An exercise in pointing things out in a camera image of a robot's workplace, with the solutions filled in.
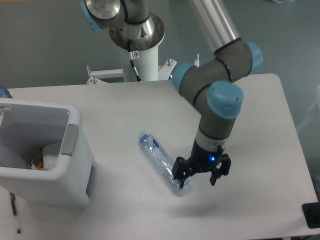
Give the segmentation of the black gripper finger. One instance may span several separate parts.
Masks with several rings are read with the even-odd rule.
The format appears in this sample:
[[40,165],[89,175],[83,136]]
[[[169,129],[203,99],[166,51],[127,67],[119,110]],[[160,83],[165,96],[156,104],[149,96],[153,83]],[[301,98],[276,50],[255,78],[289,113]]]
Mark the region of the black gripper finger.
[[221,178],[221,176],[227,176],[230,171],[231,167],[231,159],[227,153],[223,154],[221,156],[221,160],[219,162],[220,167],[213,166],[210,168],[211,176],[210,176],[210,184],[214,186],[218,179]]
[[180,156],[177,157],[172,168],[172,175],[177,180],[180,189],[184,187],[186,179],[193,174],[191,161]]

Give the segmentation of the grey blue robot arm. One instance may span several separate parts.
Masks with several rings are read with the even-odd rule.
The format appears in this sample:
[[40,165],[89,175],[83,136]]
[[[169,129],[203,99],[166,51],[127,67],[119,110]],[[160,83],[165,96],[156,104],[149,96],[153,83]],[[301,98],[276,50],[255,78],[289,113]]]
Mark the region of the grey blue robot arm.
[[[197,66],[180,65],[172,85],[201,115],[189,158],[178,157],[170,170],[171,181],[182,188],[197,173],[211,173],[214,185],[229,173],[231,160],[224,152],[244,94],[236,81],[263,63],[261,49],[244,42],[221,0],[190,1],[214,59]],[[120,48],[125,82],[158,80],[156,51],[165,36],[162,20],[151,12],[148,0],[83,0],[80,8],[95,32],[109,30]]]

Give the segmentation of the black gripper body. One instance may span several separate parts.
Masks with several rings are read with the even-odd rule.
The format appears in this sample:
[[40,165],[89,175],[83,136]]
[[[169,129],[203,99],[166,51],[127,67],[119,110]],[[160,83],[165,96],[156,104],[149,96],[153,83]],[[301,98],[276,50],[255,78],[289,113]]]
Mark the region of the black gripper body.
[[196,141],[194,141],[189,163],[189,175],[193,176],[197,173],[214,172],[215,174],[222,175],[222,170],[217,168],[221,163],[221,157],[224,149],[219,144],[215,151],[206,150],[202,148]]

